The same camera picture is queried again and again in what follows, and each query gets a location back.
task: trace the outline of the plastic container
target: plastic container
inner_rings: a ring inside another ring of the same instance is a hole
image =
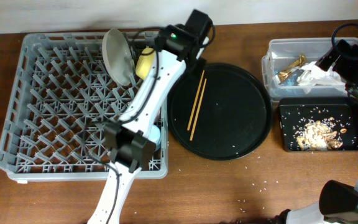
[[[343,39],[351,45],[358,45],[358,38]],[[268,52],[262,58],[262,75],[272,101],[286,97],[346,96],[343,86],[281,86],[274,79],[275,74],[287,68],[300,54],[306,55],[306,62],[312,62],[322,57],[331,47],[331,38],[271,40]]]
[[[125,35],[131,39],[135,32]],[[108,170],[86,157],[108,161],[103,129],[89,127],[82,143],[85,118],[100,121],[120,115],[138,91],[141,80],[129,86],[114,83],[104,67],[104,33],[29,34],[24,37],[6,120],[0,140],[0,169],[18,182],[106,180]],[[135,41],[153,46],[156,32]],[[161,150],[149,169],[137,178],[161,179],[168,172],[167,102],[156,125]]]

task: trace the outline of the gray plastic dish rack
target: gray plastic dish rack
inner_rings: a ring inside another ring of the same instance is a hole
[[[126,32],[131,40],[135,32]],[[153,46],[155,32],[136,45]],[[108,169],[85,154],[107,162],[101,126],[86,121],[116,119],[134,98],[141,80],[120,86],[108,75],[101,44],[104,33],[29,34],[24,37],[11,99],[0,140],[0,169],[18,182],[105,180]],[[161,179],[168,172],[167,101],[157,126],[161,149],[139,179]]]

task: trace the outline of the wooden table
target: wooden table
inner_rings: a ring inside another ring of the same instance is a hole
[[[216,39],[203,56],[209,62],[247,69],[262,80],[260,60],[271,39],[329,37],[342,23],[218,26]],[[24,35],[0,35],[0,137]],[[341,36],[358,37],[358,30],[346,29]],[[121,223],[271,218],[286,208],[317,201],[328,180],[354,185],[358,179],[358,152],[285,152],[276,117],[265,142],[254,153],[234,161],[203,159],[181,147],[172,135],[169,139],[168,175],[162,180],[135,180]],[[104,181],[22,185],[0,170],[0,223],[84,223],[96,208],[103,187]]]

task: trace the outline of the chopsticks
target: chopsticks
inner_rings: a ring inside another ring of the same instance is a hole
[[[203,77],[204,77],[204,71],[203,71],[203,73],[201,74],[200,83],[198,84],[198,89],[197,89],[197,93],[196,93],[196,98],[194,99],[193,109],[191,109],[189,124],[187,125],[187,131],[190,130],[191,122],[192,122],[192,120],[193,120],[193,115],[194,115],[194,110],[196,109],[198,95],[199,95],[199,93],[200,93],[201,84],[203,83]]]
[[[198,102],[197,112],[196,112],[196,118],[194,119],[193,129],[191,130],[190,141],[193,140],[194,131],[196,130],[197,119],[198,119],[198,113],[200,112],[201,102],[203,101],[203,96],[204,96],[205,84],[206,84],[206,79],[205,79],[205,81],[204,81],[203,90],[201,91],[200,101]]]

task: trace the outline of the black baking tray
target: black baking tray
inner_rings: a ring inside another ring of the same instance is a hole
[[[225,161],[257,149],[270,132],[273,108],[263,84],[248,71],[226,63],[204,67],[207,79],[190,141],[189,117],[200,80],[183,77],[168,96],[168,127],[187,150]]]
[[[343,142],[339,149],[330,151],[358,151],[358,104],[349,98],[284,98],[278,104],[278,113],[284,150],[288,152],[304,152],[294,138],[298,127],[304,127],[309,119],[322,121],[330,117],[337,124],[333,130],[338,131]],[[344,134],[339,132],[341,125],[347,129]]]

